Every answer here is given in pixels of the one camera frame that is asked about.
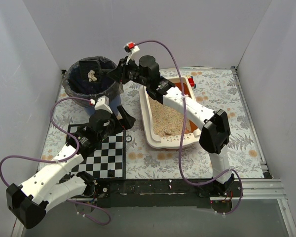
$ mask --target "cable tie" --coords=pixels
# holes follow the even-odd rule
[[[59,164],[65,170],[66,174],[69,173],[69,171],[63,166],[63,164],[61,164],[61,162],[59,162],[59,160],[57,160],[55,158],[53,158],[52,160],[55,161],[57,164]]]

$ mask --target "black square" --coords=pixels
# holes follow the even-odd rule
[[[109,142],[109,137],[107,137],[104,141],[102,141],[102,143],[107,143]]]
[[[115,170],[116,169],[122,169],[123,168],[123,163],[119,162],[119,163],[115,163]]]
[[[93,170],[93,164],[87,164],[85,171],[92,171]]]
[[[70,175],[69,174],[65,174],[63,177],[63,180],[70,180]]]
[[[108,170],[108,177],[111,178],[111,177],[115,177],[115,170]]]
[[[116,136],[116,142],[122,142],[123,136]]]
[[[115,162],[115,156],[109,156],[109,163]]]
[[[101,156],[107,157],[108,155],[109,155],[109,151],[108,150],[101,150]]]
[[[100,177],[100,171],[97,170],[97,171],[93,171],[93,178],[99,178]]]
[[[108,164],[107,163],[102,163],[101,164],[101,170],[107,170],[108,169]]]
[[[72,172],[78,172],[79,171],[79,165],[76,165],[71,171]]]
[[[94,157],[94,164],[100,164],[101,163],[101,157]]]
[[[109,149],[115,149],[115,142],[109,143]]]
[[[121,156],[121,155],[123,155],[123,149],[116,149],[116,150],[115,150],[115,155],[116,155],[116,156]]]

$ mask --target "black bracket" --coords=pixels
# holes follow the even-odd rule
[[[230,127],[227,113],[218,110],[210,120],[204,122],[199,143],[207,152],[219,154],[229,142]]]
[[[26,229],[36,226],[46,215],[47,201],[43,201],[39,205],[32,201],[33,196],[26,196],[22,190],[22,186],[17,187],[11,184],[6,189],[6,200],[9,210],[18,218]]]

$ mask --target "red clip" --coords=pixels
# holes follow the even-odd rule
[[[135,44],[133,43],[133,42],[131,42],[129,45],[128,45],[128,48],[129,49],[132,49],[132,48],[134,48],[135,47]]]
[[[188,82],[193,88],[195,87],[195,82],[193,80],[193,77],[188,78]]]

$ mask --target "white square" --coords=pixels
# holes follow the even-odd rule
[[[109,157],[101,157],[101,164],[108,163],[108,162],[109,162]]]
[[[123,162],[123,156],[115,156],[115,162],[116,163],[122,163]]]
[[[107,170],[101,170],[100,171],[100,178],[107,178],[108,177],[108,171]]]
[[[115,143],[115,149],[123,149],[123,143],[122,142],[116,142]]]
[[[102,150],[108,150],[109,144],[108,143],[102,143]]]
[[[93,164],[93,171],[101,170],[101,164]]]
[[[78,130],[78,127],[71,127],[70,128],[70,133],[77,132],[77,130]]]
[[[115,156],[115,150],[109,150],[109,156]]]
[[[123,177],[123,170],[122,169],[117,169],[115,171],[115,177]]]
[[[115,163],[108,164],[108,170],[110,170],[110,169],[115,170]]]
[[[94,152],[94,157],[100,157],[102,155],[102,151],[101,150],[96,150]]]
[[[93,164],[94,163],[94,157],[87,157],[87,164]]]
[[[109,142],[116,142],[116,137],[115,136],[109,137]]]
[[[86,169],[87,169],[87,165],[86,164],[80,164],[78,171],[81,172],[81,171],[85,171]]]

